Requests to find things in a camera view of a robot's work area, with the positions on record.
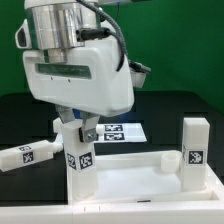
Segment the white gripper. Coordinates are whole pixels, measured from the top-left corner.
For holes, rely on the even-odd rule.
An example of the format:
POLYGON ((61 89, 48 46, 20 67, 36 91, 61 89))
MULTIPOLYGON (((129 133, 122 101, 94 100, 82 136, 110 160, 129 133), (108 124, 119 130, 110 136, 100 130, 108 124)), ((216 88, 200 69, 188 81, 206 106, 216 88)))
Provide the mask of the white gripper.
POLYGON ((116 116, 133 106, 129 65, 118 65, 119 46, 113 38, 87 41, 83 47, 68 50, 67 59, 66 64, 47 64, 41 51, 25 51, 28 85, 36 99, 58 104, 63 124, 75 119, 70 107, 84 111, 80 113, 81 140, 91 143, 97 139, 99 115, 116 116))

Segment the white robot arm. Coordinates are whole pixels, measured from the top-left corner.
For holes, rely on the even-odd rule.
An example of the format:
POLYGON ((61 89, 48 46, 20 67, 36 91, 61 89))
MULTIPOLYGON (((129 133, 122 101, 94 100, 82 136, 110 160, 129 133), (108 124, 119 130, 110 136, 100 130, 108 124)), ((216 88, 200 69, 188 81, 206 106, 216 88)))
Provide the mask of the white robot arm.
POLYGON ((151 69, 128 58, 120 27, 102 0, 25 0, 23 63, 33 96, 53 103, 67 123, 81 112, 80 138, 97 138, 101 116, 130 111, 133 89, 151 69))

